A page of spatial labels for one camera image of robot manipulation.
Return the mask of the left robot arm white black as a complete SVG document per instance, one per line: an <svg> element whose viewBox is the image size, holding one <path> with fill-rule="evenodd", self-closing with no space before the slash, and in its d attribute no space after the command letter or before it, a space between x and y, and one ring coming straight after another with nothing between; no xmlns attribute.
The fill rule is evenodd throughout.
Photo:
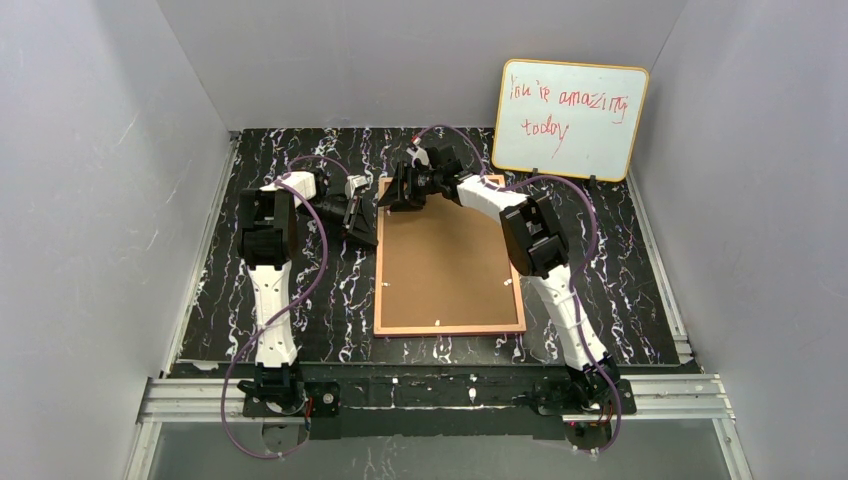
<svg viewBox="0 0 848 480"><path fill-rule="evenodd" d="M377 232L367 217L364 195L369 181L348 175L342 190L329 191L320 175L294 171L258 189L240 194L237 250L248 272L256 306L255 363L266 368L291 367L297 358L290 320L289 277L299 251L297 212L317 217L319 232L337 227L346 240L377 246Z"/></svg>

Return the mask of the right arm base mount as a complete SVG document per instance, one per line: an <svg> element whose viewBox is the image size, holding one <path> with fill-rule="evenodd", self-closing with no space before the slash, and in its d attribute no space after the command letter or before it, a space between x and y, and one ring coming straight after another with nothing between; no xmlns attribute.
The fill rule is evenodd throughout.
<svg viewBox="0 0 848 480"><path fill-rule="evenodd" d="M611 421L618 413L637 413L634 394L624 382L618 390L620 407L615 406L612 393L590 399L578 386L566 382L538 382L528 394L531 408L545 416L588 415L593 421Z"/></svg>

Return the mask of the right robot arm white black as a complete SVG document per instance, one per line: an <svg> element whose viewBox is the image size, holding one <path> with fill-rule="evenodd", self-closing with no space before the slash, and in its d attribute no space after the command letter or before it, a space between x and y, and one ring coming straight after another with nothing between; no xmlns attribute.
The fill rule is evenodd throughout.
<svg viewBox="0 0 848 480"><path fill-rule="evenodd" d="M418 211L439 194L459 206L497 221L511 265L539 294L562 344L565 364L575 380L595 393L617 383L615 361L597 338L576 290L569 265L569 243L550 197L524 194L516 186L498 186L465 169L447 149L409 149L377 202L391 211Z"/></svg>

